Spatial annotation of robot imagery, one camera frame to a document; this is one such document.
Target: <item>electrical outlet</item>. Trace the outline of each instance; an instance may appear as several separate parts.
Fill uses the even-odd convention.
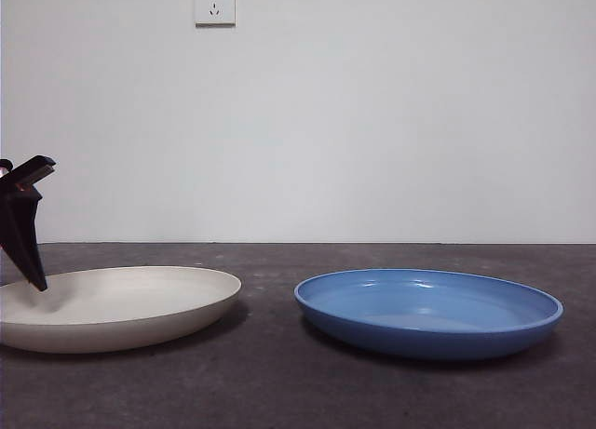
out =
[[[195,26],[234,26],[236,0],[195,0]]]

